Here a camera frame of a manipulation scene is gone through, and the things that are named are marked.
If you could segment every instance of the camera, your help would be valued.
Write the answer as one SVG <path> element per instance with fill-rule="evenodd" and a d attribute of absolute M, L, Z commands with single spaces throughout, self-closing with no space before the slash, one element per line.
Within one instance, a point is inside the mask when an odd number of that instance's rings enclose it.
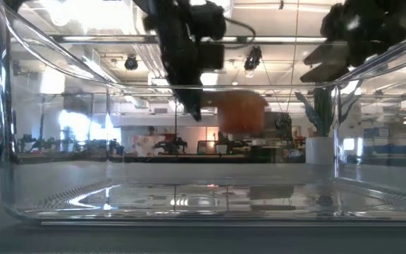
<path fill-rule="evenodd" d="M 129 71 L 134 71 L 139 65 L 134 55 L 128 56 L 128 59 L 125 62 L 125 68 Z"/>
<path fill-rule="evenodd" d="M 245 60 L 244 69 L 246 71 L 253 71 L 258 67 L 261 58 L 261 48 L 259 46 L 254 46 L 252 51 L 249 53 L 247 60 Z"/>

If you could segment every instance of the orange object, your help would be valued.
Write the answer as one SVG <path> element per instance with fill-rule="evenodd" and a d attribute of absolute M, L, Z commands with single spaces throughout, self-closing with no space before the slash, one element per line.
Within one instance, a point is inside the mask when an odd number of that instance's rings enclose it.
<path fill-rule="evenodd" d="M 260 133 L 264 130 L 266 100 L 251 91 L 220 92 L 213 101 L 219 129 L 225 133 Z"/>

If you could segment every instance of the clear plastic container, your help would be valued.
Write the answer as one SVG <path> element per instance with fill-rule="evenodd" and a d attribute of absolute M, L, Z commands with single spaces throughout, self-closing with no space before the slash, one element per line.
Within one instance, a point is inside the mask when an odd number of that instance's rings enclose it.
<path fill-rule="evenodd" d="M 132 1 L 0 1 L 4 207 L 43 224 L 406 222 L 406 40 L 333 82 L 300 79 L 335 3 L 226 1 L 257 31 L 254 76 L 245 47 L 203 86 L 170 86 Z M 230 24 L 223 42 L 247 32 Z M 234 104 L 196 121 L 172 88 Z M 253 114 L 232 98 L 242 91 L 268 105 Z M 303 103 L 315 97 L 328 104 L 319 128 Z M 263 129 L 222 132 L 230 124 Z"/>

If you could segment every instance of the container bottom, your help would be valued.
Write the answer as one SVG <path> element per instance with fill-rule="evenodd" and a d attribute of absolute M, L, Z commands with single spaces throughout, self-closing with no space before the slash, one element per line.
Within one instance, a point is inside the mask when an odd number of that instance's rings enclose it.
<path fill-rule="evenodd" d="M 308 164 L 31 164 L 18 173 L 36 178 L 47 170 L 51 178 L 42 191 L 48 185 L 50 191 L 61 191 L 25 199 L 14 208 L 44 224 L 406 221 L 406 188 L 387 187 L 395 182 L 358 181 L 360 169 L 371 174 L 370 180 L 383 179 L 379 174 L 384 171 L 349 167 L 334 179 L 333 167 Z M 393 170 L 387 167 L 386 172 Z M 64 181 L 54 181 L 64 174 L 84 184 L 72 181 L 73 187 L 64 188 Z"/>

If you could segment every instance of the glass tank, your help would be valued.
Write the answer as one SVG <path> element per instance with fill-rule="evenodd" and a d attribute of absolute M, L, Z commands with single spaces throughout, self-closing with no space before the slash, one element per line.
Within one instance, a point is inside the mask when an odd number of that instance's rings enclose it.
<path fill-rule="evenodd" d="M 42 224 L 406 222 L 406 2 L 0 0 L 0 168 Z"/>

